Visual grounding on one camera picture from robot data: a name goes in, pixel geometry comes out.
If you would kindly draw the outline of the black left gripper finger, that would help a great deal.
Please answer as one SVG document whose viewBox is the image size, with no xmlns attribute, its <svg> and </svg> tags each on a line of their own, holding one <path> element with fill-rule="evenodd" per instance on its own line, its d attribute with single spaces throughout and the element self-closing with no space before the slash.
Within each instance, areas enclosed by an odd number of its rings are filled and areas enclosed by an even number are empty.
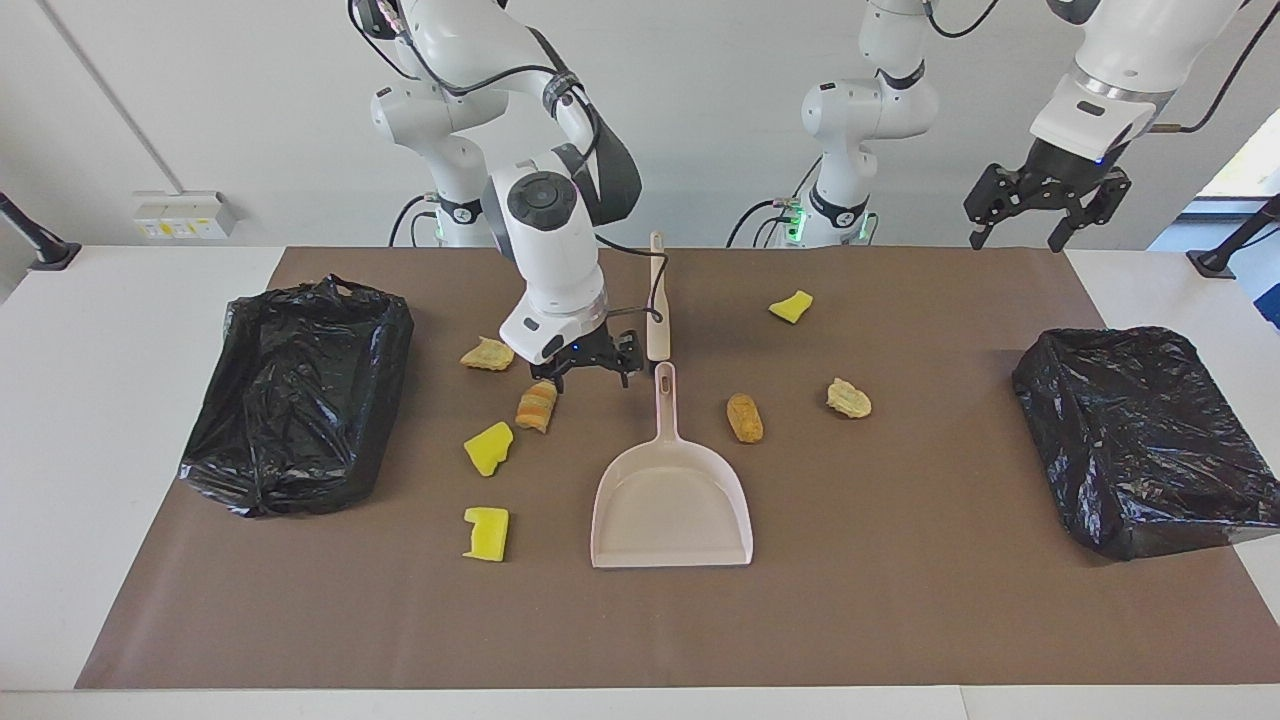
<svg viewBox="0 0 1280 720">
<path fill-rule="evenodd" d="M 993 228 L 1009 217 L 1010 172 L 1000 164 L 988 165 L 964 200 L 964 210 L 974 229 L 969 236 L 973 250 L 982 250 Z"/>
<path fill-rule="evenodd" d="M 1082 199 L 1085 192 L 1071 190 L 1059 183 L 1057 190 L 1050 191 L 1050 199 L 1062 209 L 1066 215 L 1050 233 L 1047 245 L 1052 252 L 1064 251 L 1070 238 L 1089 225 L 1107 224 L 1120 204 L 1125 199 L 1132 181 L 1124 169 L 1108 170 L 1101 177 L 1098 184 L 1091 191 L 1087 202 Z"/>
</svg>

